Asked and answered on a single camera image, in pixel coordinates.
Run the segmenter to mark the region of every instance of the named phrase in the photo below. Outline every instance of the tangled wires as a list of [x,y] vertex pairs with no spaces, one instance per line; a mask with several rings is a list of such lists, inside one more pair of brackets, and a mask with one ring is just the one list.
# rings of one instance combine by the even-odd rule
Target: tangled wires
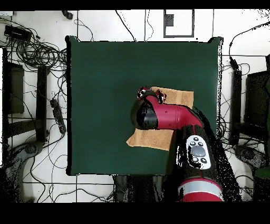
[[[4,18],[0,18],[0,23],[9,25],[7,22],[11,22],[18,29],[26,30],[31,32],[31,39],[29,42],[13,39],[7,37],[6,41],[0,41],[1,47],[11,48],[8,55],[9,59],[17,61],[19,64],[24,63],[25,66],[30,70],[29,67],[37,69],[39,66],[47,66],[52,71],[65,71],[66,70],[66,49],[60,50],[56,45],[40,42],[40,37],[37,32],[32,28],[26,28],[14,21],[9,21]],[[13,50],[15,49],[18,60],[12,57]]]

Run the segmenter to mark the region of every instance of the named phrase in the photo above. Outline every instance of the green table surface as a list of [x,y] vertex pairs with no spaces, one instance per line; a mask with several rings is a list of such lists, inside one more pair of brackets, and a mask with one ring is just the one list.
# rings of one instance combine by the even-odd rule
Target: green table surface
[[71,43],[71,175],[166,173],[168,152],[129,147],[141,86],[193,91],[216,132],[218,46],[197,42]]

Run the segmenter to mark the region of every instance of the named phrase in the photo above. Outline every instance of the white floor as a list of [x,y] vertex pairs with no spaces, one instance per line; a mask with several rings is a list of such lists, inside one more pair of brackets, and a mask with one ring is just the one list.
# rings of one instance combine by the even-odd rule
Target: white floor
[[[132,41],[132,37],[126,28],[121,23],[115,11],[70,11],[73,13],[73,20],[78,18],[88,26],[92,32],[95,41]],[[144,10],[131,10],[131,11],[119,11],[120,16],[123,18],[126,26],[130,29],[133,36],[137,41],[144,40]],[[177,38],[177,39],[164,39],[163,38],[163,10],[146,10],[146,17],[149,24],[146,23],[146,39],[148,41],[200,41],[207,42],[212,36],[221,36],[224,38],[222,46],[222,62],[223,65],[229,65],[229,43],[232,38],[242,32],[246,31],[253,26],[259,25],[269,21],[269,14],[267,10],[195,10],[195,37],[194,38]],[[65,36],[74,35],[77,36],[77,25],[73,23],[73,20],[66,19],[61,11],[34,11],[34,12],[16,12],[16,15],[12,17],[12,20],[24,25],[25,27],[33,28],[40,36],[40,41],[50,42],[59,47],[60,50],[66,48]],[[0,24],[0,37],[3,36],[4,25]],[[248,63],[250,65],[250,72],[259,72],[266,70],[265,56],[270,54],[270,28],[261,27],[254,31],[249,31],[245,34],[239,35],[235,38],[231,47],[231,55],[237,55],[234,57],[237,63]],[[91,32],[84,26],[78,28],[78,38],[81,41],[90,41],[92,38]],[[248,72],[248,66],[242,65],[243,74]],[[221,103],[230,98],[230,79],[232,75],[232,69],[229,68],[223,72],[222,77],[222,93],[224,97],[221,97]],[[243,76],[242,92],[245,91],[245,78]],[[36,86],[36,74],[32,72],[25,72],[24,80],[30,84]],[[51,93],[59,90],[57,86],[57,79],[48,75],[47,78],[47,92],[48,97]],[[24,86],[24,92],[34,91],[35,88],[27,84]],[[244,114],[244,99],[245,94],[242,95],[242,117]],[[25,95],[25,103],[28,105],[30,112],[35,117],[35,98],[31,95]],[[60,106],[66,107],[64,98],[60,98]],[[224,116],[228,109],[228,104],[223,104],[221,107],[221,115]],[[66,111],[63,109],[63,117],[66,118]],[[29,118],[27,110],[23,115],[16,117]],[[53,114],[50,109],[47,110],[47,117],[53,118]],[[225,116],[225,121],[229,122],[229,111]],[[54,119],[47,120],[47,127],[50,128],[55,124]],[[9,144],[13,146],[23,143],[29,136],[35,132],[28,132],[22,135],[14,136],[13,139],[9,139]],[[61,134],[59,133],[57,125],[53,126],[50,134],[50,142],[59,139]],[[33,174],[36,178],[42,182],[46,182],[46,190],[42,195],[40,201],[45,200],[49,195],[49,188],[51,183],[54,183],[53,198],[61,193],[69,193],[77,189],[84,189],[86,192],[95,194],[98,196],[108,196],[113,189],[113,180],[108,175],[79,175],[76,179],[75,176],[67,176],[65,169],[53,169],[53,164],[47,157],[48,150],[51,151],[55,145],[49,146],[49,149],[43,150],[43,152],[36,157]],[[60,155],[67,154],[67,136],[65,136],[54,148],[50,154],[53,162]],[[250,168],[240,162],[234,154],[226,152],[234,173],[236,176],[245,174],[252,177]],[[33,163],[33,159],[30,159],[24,170],[24,189],[25,193],[29,197],[35,197],[36,201],[43,192],[44,187],[37,183],[29,173],[30,167]],[[61,156],[55,163],[58,167],[66,167],[66,156]],[[247,178],[237,179],[241,187],[247,186],[252,188],[253,183]],[[243,200],[250,200],[250,196],[242,191]],[[94,196],[86,194],[82,190],[78,190],[77,193],[70,193],[61,195],[57,198],[56,202],[90,202],[94,200]],[[52,202],[50,198],[47,198],[44,202]]]

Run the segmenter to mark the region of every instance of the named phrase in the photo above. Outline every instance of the brown cloth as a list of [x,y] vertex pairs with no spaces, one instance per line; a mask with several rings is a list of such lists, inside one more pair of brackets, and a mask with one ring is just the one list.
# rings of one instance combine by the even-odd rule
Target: brown cloth
[[[159,87],[151,87],[153,91],[158,89],[166,94],[165,104],[185,105],[192,109],[193,92],[180,91],[174,89],[166,89]],[[127,144],[131,147],[150,147],[159,150],[169,150],[173,130],[139,130],[135,129],[135,133],[127,140]]]

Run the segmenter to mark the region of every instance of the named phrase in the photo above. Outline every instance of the black cable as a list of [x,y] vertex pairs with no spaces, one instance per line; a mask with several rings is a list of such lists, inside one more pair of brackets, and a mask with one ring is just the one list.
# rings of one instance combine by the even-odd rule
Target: black cable
[[241,32],[241,33],[235,35],[234,38],[232,39],[232,41],[230,42],[230,45],[229,45],[229,57],[230,57],[230,59],[232,58],[232,57],[230,56],[230,48],[231,48],[231,46],[233,45],[233,41],[234,41],[234,39],[235,39],[237,36],[239,36],[239,35],[241,35],[241,34],[243,34],[243,33],[246,33],[246,32],[248,32],[248,31],[250,31],[250,30],[255,30],[255,29],[257,29],[257,28],[259,28],[259,27],[261,27],[261,26],[265,26],[265,25],[269,25],[269,24],[270,24],[270,21],[268,21],[267,23],[263,23],[263,24],[257,25],[257,26],[255,26],[255,27],[253,27],[253,28],[251,28],[251,29],[249,29],[249,30],[247,30],[247,31],[244,31],[244,32]]
[[[55,160],[55,162],[53,163],[52,161],[51,161],[51,159],[50,159],[50,161],[52,162],[52,164],[53,164],[53,168],[52,168],[52,183],[53,183],[53,169],[54,169],[54,167],[57,167],[57,168],[59,168],[59,169],[65,169],[65,168],[67,168],[67,166],[66,167],[58,167],[58,166],[56,166],[55,164],[56,164],[56,162],[57,162],[57,160],[61,157],[61,156],[68,156],[68,155],[60,155],[60,156],[58,156],[58,158]],[[53,202],[53,190],[52,190],[52,192],[51,192],[51,200],[52,200],[52,202]]]
[[[37,166],[35,166],[35,168],[37,168],[46,158],[47,158],[48,156],[46,156]],[[23,180],[28,176],[30,174],[30,172],[29,173],[27,173],[24,177],[23,177]]]
[[27,142],[27,140],[29,139],[29,138],[31,138],[32,136],[34,136],[35,134],[33,134],[33,135],[31,135],[31,136],[29,136],[26,140],[25,140],[25,142],[24,143],[26,143]]
[[16,53],[19,58],[19,60],[16,61],[24,63],[30,71],[33,70],[28,66],[31,66],[32,68],[37,68],[38,66],[47,66],[52,69],[58,68],[58,63],[63,64],[64,66],[66,65],[66,49],[60,51],[55,44],[48,42],[41,43],[39,40],[34,38],[35,35],[31,29],[25,28],[20,24],[18,25],[20,29],[30,31],[32,33],[33,40],[31,39],[30,42],[16,41]]
[[91,31],[91,29],[88,26],[84,25],[84,23],[81,20],[74,20],[73,23],[75,23],[77,26],[84,26],[84,27],[86,27],[91,32],[91,34],[92,34],[92,37],[91,37],[91,40],[90,41],[92,41],[92,40],[94,41],[93,32]]
[[130,30],[127,28],[127,26],[125,25],[125,23],[123,22],[121,16],[118,14],[117,10],[115,11],[117,16],[120,18],[121,22],[123,23],[124,27],[127,29],[127,31],[130,33],[130,35],[132,36],[133,38],[133,41],[136,41],[135,37],[132,35],[132,33],[130,32]]
[[51,198],[51,194],[53,192],[53,189],[54,189],[54,186],[50,186],[50,188],[49,188],[49,194],[48,194],[47,198],[45,198],[41,203],[43,203],[44,201],[46,201],[49,197]]
[[[240,71],[242,71],[242,65],[247,65],[247,66],[248,66],[248,72],[245,73],[245,74],[242,74],[242,76],[245,76],[245,75],[249,74],[249,72],[250,72],[250,65],[249,65],[248,63],[241,63],[241,64],[239,64],[239,66],[240,66]],[[232,66],[225,66],[225,65],[222,64],[222,72],[224,72],[224,71],[230,69],[231,67],[232,67]]]
[[244,191],[245,193],[247,193],[253,199],[253,192],[251,190],[252,188],[248,188],[247,186],[244,186],[243,188],[240,188],[240,189],[241,191]]
[[32,168],[33,168],[34,164],[35,164],[35,156],[34,156],[34,160],[33,160],[32,166],[31,166],[31,168],[30,168],[30,173],[31,173],[32,178],[35,179],[35,181],[39,182],[40,184],[42,184],[42,185],[44,186],[44,190],[43,190],[42,194],[40,195],[40,197],[39,197],[38,200],[36,201],[36,203],[38,203],[39,200],[40,200],[40,198],[41,198],[41,196],[44,194],[44,192],[45,192],[45,190],[46,190],[46,186],[45,186],[44,183],[42,183],[40,180],[38,180],[37,178],[34,177],[34,175],[33,175],[33,173],[32,173]]
[[74,193],[74,192],[76,192],[76,191],[83,191],[83,192],[85,192],[86,194],[88,194],[88,195],[90,195],[90,196],[93,196],[93,197],[96,197],[97,199],[99,199],[99,200],[101,200],[101,201],[108,202],[108,201],[106,201],[105,197],[99,197],[99,196],[97,196],[97,195],[95,195],[95,194],[91,194],[91,193],[87,192],[85,189],[78,188],[77,190],[71,191],[71,192],[69,192],[69,193],[62,193],[62,194],[59,194],[59,195],[55,198],[55,200],[53,201],[53,203],[55,203],[56,200],[57,200],[57,198],[60,197],[61,195],[71,194],[71,193]]
[[[149,14],[150,14],[150,10],[148,11],[147,23],[149,24],[149,26],[151,26],[151,24],[148,22],[148,17],[149,17]],[[154,29],[153,29],[153,27],[152,27],[152,26],[151,26],[151,28],[152,28],[152,34],[151,34],[151,37],[147,38],[146,42],[147,42],[147,41],[148,41],[150,38],[152,38],[152,36],[153,36],[153,34],[154,34]]]
[[235,177],[235,179],[240,178],[240,177],[249,178],[251,181],[254,181],[252,178],[250,178],[250,177],[247,176],[247,175],[239,175],[239,176]]

